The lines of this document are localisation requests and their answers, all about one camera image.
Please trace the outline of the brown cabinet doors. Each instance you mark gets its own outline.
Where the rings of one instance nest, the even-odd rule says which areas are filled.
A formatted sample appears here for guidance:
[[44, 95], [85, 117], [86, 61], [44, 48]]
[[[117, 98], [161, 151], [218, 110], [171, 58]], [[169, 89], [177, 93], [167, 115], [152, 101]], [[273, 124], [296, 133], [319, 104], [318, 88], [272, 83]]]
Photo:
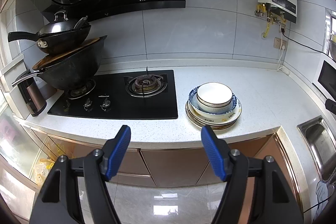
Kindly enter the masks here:
[[[65, 154], [69, 158], [82, 157], [95, 148], [101, 148], [105, 139], [48, 134], [35, 128], [30, 131], [39, 147], [52, 159]], [[247, 157], [262, 159], [271, 155], [277, 161], [287, 181], [290, 181], [288, 162], [275, 134], [230, 143]], [[201, 143], [182, 147], [150, 147], [131, 143], [113, 182], [132, 186], [177, 188], [216, 184], [214, 174]]]

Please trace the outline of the small white gold-rim bowl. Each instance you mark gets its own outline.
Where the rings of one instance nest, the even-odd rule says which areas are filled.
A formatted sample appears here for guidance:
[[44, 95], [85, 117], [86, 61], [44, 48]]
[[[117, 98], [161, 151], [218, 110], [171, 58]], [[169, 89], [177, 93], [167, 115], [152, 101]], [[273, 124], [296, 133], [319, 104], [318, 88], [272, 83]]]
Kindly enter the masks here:
[[223, 83], [210, 82], [198, 87], [197, 99], [199, 102], [212, 107], [227, 106], [232, 100], [233, 92]]

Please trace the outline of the small yellow bear plate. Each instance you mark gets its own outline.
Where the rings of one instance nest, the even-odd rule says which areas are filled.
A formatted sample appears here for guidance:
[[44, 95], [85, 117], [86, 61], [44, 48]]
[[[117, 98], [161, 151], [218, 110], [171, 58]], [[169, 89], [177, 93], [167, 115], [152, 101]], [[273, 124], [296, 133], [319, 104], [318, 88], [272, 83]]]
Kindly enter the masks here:
[[210, 114], [196, 110], [190, 102], [187, 102], [187, 106], [191, 114], [200, 121], [210, 122], [210, 124], [229, 124], [235, 122], [242, 113], [240, 101], [235, 97], [233, 102], [235, 103], [234, 108], [225, 114]]

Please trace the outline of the blue white patterned bowl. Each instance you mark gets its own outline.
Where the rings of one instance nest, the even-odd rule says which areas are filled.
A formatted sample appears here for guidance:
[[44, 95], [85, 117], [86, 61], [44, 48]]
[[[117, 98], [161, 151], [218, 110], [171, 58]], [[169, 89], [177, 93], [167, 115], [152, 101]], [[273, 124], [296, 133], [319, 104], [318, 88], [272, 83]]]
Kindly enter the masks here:
[[197, 91], [198, 87], [193, 88], [192, 91], [189, 93], [189, 99], [188, 103], [190, 105], [190, 109], [193, 109], [195, 113], [198, 113], [199, 115], [202, 115], [204, 117], [210, 117], [210, 118], [215, 118], [215, 117], [223, 117], [223, 116], [228, 116], [228, 115], [236, 115], [237, 113], [240, 113], [242, 111], [242, 105], [238, 98], [233, 94], [232, 95], [232, 106], [229, 111], [224, 112], [224, 113], [211, 113], [211, 112], [206, 112], [201, 109], [201, 107], [198, 104], [198, 99], [197, 99]]

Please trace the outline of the large yellow bear plate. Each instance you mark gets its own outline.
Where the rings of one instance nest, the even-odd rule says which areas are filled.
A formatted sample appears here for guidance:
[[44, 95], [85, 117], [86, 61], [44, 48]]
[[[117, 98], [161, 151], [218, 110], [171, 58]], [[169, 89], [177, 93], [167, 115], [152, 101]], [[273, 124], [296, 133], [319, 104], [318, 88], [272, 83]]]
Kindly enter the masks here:
[[235, 122], [232, 122], [232, 123], [229, 123], [229, 124], [210, 124], [210, 122], [203, 122], [203, 121], [200, 121], [200, 120], [198, 120], [197, 118], [195, 118], [194, 116], [193, 116], [193, 114], [191, 114], [191, 112], [189, 111], [189, 108], [188, 108], [188, 106], [187, 106], [187, 103], [186, 103], [186, 105], [185, 105], [185, 109], [186, 109], [186, 113], [187, 113], [187, 115], [188, 115], [188, 117], [192, 120], [192, 121], [194, 121], [194, 122], [198, 122], [198, 123], [200, 123], [200, 124], [202, 124], [202, 125], [206, 125], [206, 124], [208, 124], [208, 125], [210, 125], [210, 126], [212, 126], [212, 127], [217, 127], [217, 128], [220, 128], [220, 127], [222, 127], [222, 128], [224, 128], [224, 127], [229, 127], [229, 126], [231, 126], [231, 125], [233, 125]]

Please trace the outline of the large black wok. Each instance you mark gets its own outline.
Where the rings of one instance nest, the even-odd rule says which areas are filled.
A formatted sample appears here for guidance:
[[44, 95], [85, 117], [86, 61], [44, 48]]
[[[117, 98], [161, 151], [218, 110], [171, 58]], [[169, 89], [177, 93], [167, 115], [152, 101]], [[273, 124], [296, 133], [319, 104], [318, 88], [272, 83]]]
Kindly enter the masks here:
[[19, 76], [13, 83], [39, 77], [59, 90], [70, 90], [84, 86], [98, 71], [104, 42], [107, 36], [89, 39], [81, 47], [56, 56], [47, 55], [33, 66], [33, 72]]

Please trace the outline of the beige wall socket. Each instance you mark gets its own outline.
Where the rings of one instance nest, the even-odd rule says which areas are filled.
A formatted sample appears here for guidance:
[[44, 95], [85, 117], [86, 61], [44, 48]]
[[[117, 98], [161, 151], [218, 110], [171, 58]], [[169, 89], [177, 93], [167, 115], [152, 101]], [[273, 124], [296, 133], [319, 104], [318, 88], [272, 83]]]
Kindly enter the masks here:
[[274, 38], [273, 47], [278, 50], [286, 50], [287, 41], [281, 38]]

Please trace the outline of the stainless steel sink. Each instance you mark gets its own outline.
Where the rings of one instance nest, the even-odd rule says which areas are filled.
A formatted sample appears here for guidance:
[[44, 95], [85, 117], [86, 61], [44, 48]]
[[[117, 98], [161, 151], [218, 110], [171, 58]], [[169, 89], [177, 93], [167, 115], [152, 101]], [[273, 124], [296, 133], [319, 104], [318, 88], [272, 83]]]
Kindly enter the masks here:
[[297, 128], [313, 155], [321, 180], [335, 184], [335, 137], [325, 120], [318, 116]]

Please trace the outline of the white flower painted bowl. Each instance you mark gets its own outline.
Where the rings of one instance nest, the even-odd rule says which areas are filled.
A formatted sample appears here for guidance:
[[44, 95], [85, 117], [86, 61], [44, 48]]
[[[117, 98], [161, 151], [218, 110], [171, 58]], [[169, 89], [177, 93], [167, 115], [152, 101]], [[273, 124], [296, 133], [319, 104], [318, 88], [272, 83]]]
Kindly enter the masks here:
[[236, 106], [236, 101], [232, 98], [231, 102], [224, 107], [212, 107], [212, 106], [207, 106], [203, 104], [202, 102], [199, 102], [197, 98], [193, 98], [193, 104], [199, 109], [202, 110], [206, 113], [212, 113], [212, 114], [224, 114], [228, 113], [231, 110], [234, 109]]

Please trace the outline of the brown knife holder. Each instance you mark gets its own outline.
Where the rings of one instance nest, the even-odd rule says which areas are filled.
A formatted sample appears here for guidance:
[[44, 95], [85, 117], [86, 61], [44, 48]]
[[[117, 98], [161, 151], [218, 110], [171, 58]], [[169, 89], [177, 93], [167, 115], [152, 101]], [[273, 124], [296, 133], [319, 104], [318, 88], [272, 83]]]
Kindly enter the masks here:
[[33, 117], [38, 116], [47, 106], [35, 80], [33, 78], [18, 84], [19, 91], [26, 106]]

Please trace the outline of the small black lidded wok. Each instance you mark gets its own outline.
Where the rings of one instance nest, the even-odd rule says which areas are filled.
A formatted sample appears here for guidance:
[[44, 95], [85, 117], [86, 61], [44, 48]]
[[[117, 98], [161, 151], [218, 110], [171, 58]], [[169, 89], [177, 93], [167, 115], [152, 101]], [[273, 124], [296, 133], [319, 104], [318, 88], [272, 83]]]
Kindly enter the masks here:
[[84, 16], [78, 21], [68, 19], [67, 13], [60, 10], [55, 13], [54, 21], [46, 24], [37, 33], [15, 31], [8, 33], [8, 41], [30, 40], [49, 55], [57, 55], [81, 46], [91, 30], [91, 25]]

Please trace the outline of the black gas stove top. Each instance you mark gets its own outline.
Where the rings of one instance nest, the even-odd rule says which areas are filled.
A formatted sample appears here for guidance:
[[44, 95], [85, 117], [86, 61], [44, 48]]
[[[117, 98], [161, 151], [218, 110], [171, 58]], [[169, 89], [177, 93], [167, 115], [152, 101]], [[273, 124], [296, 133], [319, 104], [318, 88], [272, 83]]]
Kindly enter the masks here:
[[174, 71], [96, 75], [82, 88], [64, 92], [48, 114], [96, 119], [176, 119]]

